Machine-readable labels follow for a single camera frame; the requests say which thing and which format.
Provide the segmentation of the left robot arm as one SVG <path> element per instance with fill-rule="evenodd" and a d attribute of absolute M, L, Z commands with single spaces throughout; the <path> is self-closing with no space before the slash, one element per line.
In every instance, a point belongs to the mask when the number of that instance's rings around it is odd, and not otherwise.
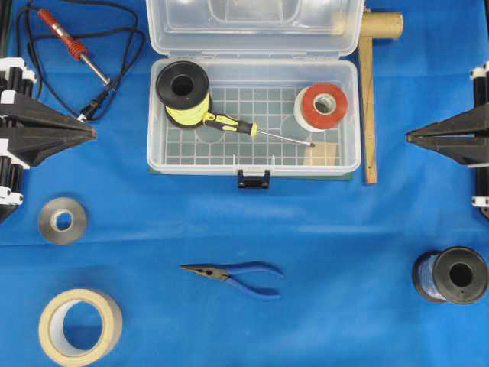
<path fill-rule="evenodd" d="M 36 82 L 23 58 L 1 59 L 1 221 L 24 202 L 25 171 L 96 138 L 85 122 L 37 101 L 32 96 Z"/>

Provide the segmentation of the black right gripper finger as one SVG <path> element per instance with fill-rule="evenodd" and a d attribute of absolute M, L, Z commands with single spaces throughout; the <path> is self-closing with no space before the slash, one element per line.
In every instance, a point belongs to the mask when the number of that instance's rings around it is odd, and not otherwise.
<path fill-rule="evenodd" d="M 434 122 L 406 134 L 408 139 L 415 137 L 435 137 L 445 135 L 481 134 L 488 131 L 488 104 L 454 115 L 440 122 Z"/>
<path fill-rule="evenodd" d="M 444 155 L 468 167 L 488 166 L 488 137 L 423 137 L 407 135 L 406 141 Z"/>

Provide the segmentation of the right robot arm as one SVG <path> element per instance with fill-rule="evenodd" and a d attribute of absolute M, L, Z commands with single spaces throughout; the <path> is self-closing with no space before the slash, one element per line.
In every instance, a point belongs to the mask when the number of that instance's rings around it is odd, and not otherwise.
<path fill-rule="evenodd" d="M 406 141 L 475 169 L 471 204 L 488 217 L 488 63 L 470 72 L 474 108 L 406 134 Z"/>

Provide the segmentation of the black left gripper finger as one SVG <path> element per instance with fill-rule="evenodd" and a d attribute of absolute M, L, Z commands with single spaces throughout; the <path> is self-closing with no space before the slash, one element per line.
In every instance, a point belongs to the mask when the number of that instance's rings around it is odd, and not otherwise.
<path fill-rule="evenodd" d="M 13 164 L 37 167 L 51 155 L 96 139 L 96 131 L 60 128 L 1 128 L 1 157 Z"/>
<path fill-rule="evenodd" d="M 29 96 L 18 92 L 1 93 L 1 116 L 19 120 L 26 126 L 56 128 L 96 134 L 86 123 L 64 115 Z"/>

